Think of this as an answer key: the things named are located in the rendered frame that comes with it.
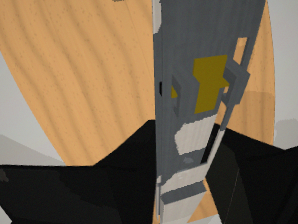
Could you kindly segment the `light wooden board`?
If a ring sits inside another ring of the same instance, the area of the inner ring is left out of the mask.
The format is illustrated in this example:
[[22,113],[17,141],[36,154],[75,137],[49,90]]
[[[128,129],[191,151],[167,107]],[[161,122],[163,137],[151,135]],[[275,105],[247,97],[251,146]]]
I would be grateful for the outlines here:
[[[267,0],[241,103],[227,128],[273,145]],[[152,0],[0,0],[0,52],[67,167],[104,159],[154,108]]]

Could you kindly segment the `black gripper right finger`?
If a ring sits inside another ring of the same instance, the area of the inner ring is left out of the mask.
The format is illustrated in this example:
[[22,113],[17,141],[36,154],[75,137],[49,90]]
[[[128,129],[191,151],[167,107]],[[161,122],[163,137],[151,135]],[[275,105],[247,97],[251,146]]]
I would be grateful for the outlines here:
[[298,205],[298,147],[223,132],[205,180],[221,224],[287,224]]

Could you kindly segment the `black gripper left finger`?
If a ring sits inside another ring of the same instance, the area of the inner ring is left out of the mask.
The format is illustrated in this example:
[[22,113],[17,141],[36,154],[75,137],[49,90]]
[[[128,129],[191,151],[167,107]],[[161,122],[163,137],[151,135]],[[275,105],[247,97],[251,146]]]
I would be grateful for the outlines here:
[[0,165],[0,205],[9,220],[153,224],[156,185],[156,120],[89,167]]

